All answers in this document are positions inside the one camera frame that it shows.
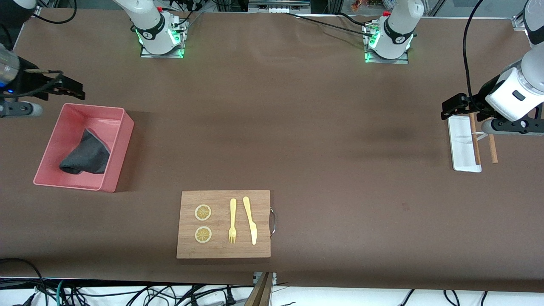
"pink plastic bin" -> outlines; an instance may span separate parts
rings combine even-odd
[[[133,127],[134,121],[123,108],[64,104],[34,177],[34,184],[114,192]],[[92,130],[110,150],[104,174],[68,174],[59,169],[60,162],[79,145],[86,128]]]

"plastic fork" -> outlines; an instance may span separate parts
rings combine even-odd
[[[228,230],[229,243],[236,242],[236,228],[234,228],[235,219],[236,219],[236,199],[231,199],[231,228]]]

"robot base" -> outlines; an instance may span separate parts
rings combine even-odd
[[[177,31],[179,34],[178,36],[180,38],[180,44],[175,46],[170,52],[165,54],[152,54],[149,53],[143,46],[141,47],[140,51],[140,57],[141,58],[183,58],[185,56],[185,44],[187,42],[187,32],[189,29],[189,21],[184,22],[180,25],[179,29]]]
[[[363,33],[374,34],[374,29],[368,29],[365,26],[362,26]],[[376,51],[370,48],[371,37],[363,36],[364,44],[364,62],[365,63],[379,63],[379,64],[408,64],[408,53],[404,51],[403,55],[396,59],[387,59],[379,56]]]

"wooden chopstick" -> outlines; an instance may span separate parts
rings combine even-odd
[[[471,120],[471,135],[472,135],[472,146],[474,147],[474,158],[476,159],[476,164],[481,164],[480,159],[480,147],[478,145],[478,135],[476,133],[476,117],[474,113],[468,114]]]
[[[495,135],[489,134],[489,151],[491,152],[491,162],[494,164],[499,163],[497,157],[497,148],[495,147]]]

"black cable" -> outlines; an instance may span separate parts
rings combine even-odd
[[[474,6],[474,8],[472,9],[472,12],[467,20],[467,25],[465,26],[465,32],[463,33],[463,62],[465,64],[465,74],[467,77],[468,97],[471,99],[471,102],[474,105],[474,107],[479,111],[482,111],[482,110],[480,109],[478,105],[476,105],[476,102],[474,101],[474,97],[472,96],[471,75],[468,70],[468,60],[467,60],[467,33],[468,33],[468,27],[471,25],[472,18],[474,17],[476,10],[478,9],[478,7],[483,1],[484,0],[479,0]]]
[[[344,17],[346,17],[349,21],[351,21],[351,22],[353,22],[354,24],[359,25],[359,26],[364,26],[364,24],[365,24],[365,22],[358,22],[357,20],[351,18],[348,14],[345,14],[345,13],[343,13],[343,12],[341,12],[341,11],[338,12],[338,13],[336,13],[336,15],[344,16]]]
[[[459,303],[459,298],[457,297],[457,293],[455,293],[455,290],[450,290],[451,292],[453,292],[453,296],[455,297],[455,300],[457,301],[457,304],[454,304],[452,302],[451,299],[449,299],[448,297],[448,290],[444,290],[444,297],[448,300],[448,302],[452,305],[452,306],[461,306],[461,304]]]
[[[486,297],[487,297],[487,291],[484,291],[484,295],[481,296],[480,306],[484,306],[484,301]]]
[[[219,3],[219,2],[216,2],[215,0],[212,0],[213,3],[217,4],[217,5],[222,5],[226,8],[230,7],[232,5],[232,0],[231,0],[231,3],[229,4],[223,4],[223,3]]]
[[[19,97],[25,97],[25,96],[32,96],[32,95],[35,95],[37,93],[40,93],[46,89],[48,89],[49,87],[55,85],[58,81],[60,81],[60,78],[63,76],[63,72],[62,71],[59,71],[57,76],[51,80],[49,80],[49,82],[45,83],[44,85],[34,89],[34,90],[31,90],[31,91],[28,91],[26,93],[22,93],[22,94],[14,94],[14,95],[3,95],[3,94],[0,94],[0,98],[19,98]]]
[[[35,293],[33,293],[31,296],[29,296],[27,298],[27,300],[23,303],[22,306],[31,306],[32,305],[32,300],[34,299],[35,296],[36,296]]]
[[[170,301],[168,301],[167,298],[165,298],[165,297],[163,297],[163,296],[157,296],[157,297],[158,297],[158,298],[161,298],[161,299],[163,299],[163,300],[165,300],[165,301],[166,301],[166,306],[170,306]]]
[[[151,286],[146,286],[145,288],[143,288],[142,290],[138,291],[130,300],[128,300],[126,306],[132,306],[132,304],[134,303],[134,301],[136,301],[136,299],[142,294],[144,293],[144,291],[146,291],[147,289],[151,288]]]
[[[75,296],[80,305],[89,305],[87,303],[87,299],[81,294],[81,292],[79,291],[77,287],[74,286],[71,288],[71,290],[72,290],[71,297],[73,298]]]
[[[238,285],[238,286],[231,286],[230,288],[231,289],[234,289],[234,288],[253,288],[254,286],[245,286],[245,285]],[[203,297],[203,296],[206,296],[206,295],[210,295],[212,293],[215,293],[215,292],[218,292],[218,291],[223,291],[227,289],[226,287],[225,288],[217,288],[217,289],[210,289],[210,290],[207,290],[207,291],[204,291],[204,292],[199,292],[197,294],[195,294],[195,297],[192,298],[189,302],[187,302],[185,305],[183,306],[188,306],[190,305],[193,301],[196,301],[197,299]]]
[[[174,304],[174,306],[179,306],[183,301],[185,301],[188,297],[190,297],[191,295],[194,295],[194,293],[197,291],[197,290],[200,290],[201,288],[203,288],[205,285],[195,285],[193,286],[189,291],[185,292],[185,294],[180,298],[179,301],[176,302],[176,304]]]
[[[9,46],[6,46],[6,49],[8,49],[8,51],[11,51],[13,50],[13,39],[11,39],[11,35],[9,34],[9,31],[8,31],[8,28],[5,27],[5,25],[2,23],[0,24],[0,26],[4,29],[4,32],[5,32],[5,36],[8,38],[8,43],[9,43]]]
[[[80,295],[89,296],[89,297],[107,297],[107,296],[118,296],[118,295],[130,295],[130,294],[138,293],[138,292],[139,291],[130,291],[130,292],[110,293],[110,294],[107,294],[107,295],[90,295],[88,293],[80,293]]]
[[[70,299],[72,300],[72,305],[76,305],[76,302],[73,300],[73,294],[70,295]]]
[[[34,272],[36,272],[36,275],[38,275],[38,278],[40,279],[40,284],[41,284],[43,290],[47,291],[47,287],[45,287],[45,284],[44,284],[44,278],[41,276],[40,271],[38,270],[38,268],[36,268],[36,266],[34,266],[33,263],[31,263],[30,261],[28,261],[26,259],[21,259],[21,258],[2,258],[2,259],[0,259],[0,264],[3,263],[3,262],[10,262],[10,261],[24,262],[25,264],[29,265],[34,270]],[[46,296],[45,297],[45,306],[48,306],[48,305],[49,305],[49,299]]]
[[[226,304],[226,306],[231,306],[231,305],[236,304],[236,300],[232,296],[232,290],[231,290],[231,287],[229,285],[227,285],[227,294],[225,295],[225,304]]]
[[[155,294],[160,294],[160,295],[163,295],[163,296],[165,296],[165,297],[169,297],[169,298],[173,298],[173,299],[179,299],[179,297],[177,297],[176,294],[174,294],[173,296],[171,296],[171,295],[168,295],[168,294],[166,294],[166,293],[164,293],[164,292],[158,293],[159,290],[157,290],[157,289],[150,288],[149,290],[151,290],[151,291],[154,292]]]
[[[153,294],[153,295],[149,294],[149,290],[148,290],[147,297],[149,298],[149,300],[147,300],[147,303],[144,303],[144,306],[149,306],[149,303],[151,302],[151,300],[153,300],[153,299],[156,298],[156,297],[159,297],[159,295],[160,295],[164,290],[166,290],[166,289],[168,289],[168,288],[170,288],[170,287],[171,287],[171,286],[166,286],[166,287],[160,289],[159,291],[157,291],[157,292],[156,292],[155,294]]]
[[[68,18],[66,20],[53,21],[53,20],[45,19],[45,18],[41,17],[40,15],[36,15],[36,14],[32,14],[32,15],[34,15],[34,17],[36,17],[38,19],[41,19],[41,20],[43,20],[45,22],[49,22],[49,23],[52,23],[54,25],[62,25],[63,23],[70,22],[74,17],[76,17],[76,13],[77,13],[77,1],[73,0],[73,13],[72,13],[72,16],[70,16],[70,18]]]
[[[172,294],[174,295],[174,302],[176,302],[176,292],[174,291],[174,287],[170,287],[170,291],[172,291]]]
[[[399,306],[406,306],[406,303],[408,303],[408,300],[410,299],[410,296],[412,295],[412,293],[413,293],[415,290],[416,290],[416,289],[410,290],[410,292],[408,292],[408,294],[407,294],[406,297],[404,298],[404,302],[402,302],[402,304],[399,305]]]
[[[295,17],[298,17],[298,18],[301,18],[301,19],[304,19],[304,20],[308,20],[308,21],[312,21],[312,22],[315,22],[315,23],[319,23],[320,25],[325,25],[325,26],[337,28],[337,29],[340,29],[340,30],[356,33],[356,34],[359,34],[359,35],[368,36],[368,37],[372,36],[372,34],[370,34],[370,33],[363,33],[363,32],[355,31],[355,30],[352,30],[352,29],[346,29],[346,28],[343,28],[343,27],[331,25],[330,23],[325,23],[325,22],[321,22],[321,21],[318,21],[318,20],[315,20],[315,19],[306,18],[304,16],[299,16],[299,15],[295,15],[295,14],[291,14],[291,13],[284,13],[284,14],[287,14],[287,15],[290,15],[290,16],[295,16]]]
[[[187,20],[189,20],[189,18],[191,17],[191,14],[192,14],[193,12],[194,12],[194,11],[190,11],[190,12],[189,12],[189,15],[187,15],[187,17],[185,17],[185,19],[183,19],[183,20],[180,21],[179,23],[176,23],[176,24],[174,25],[174,27],[177,27],[177,26],[179,26],[179,25],[182,25],[184,22],[186,22]]]

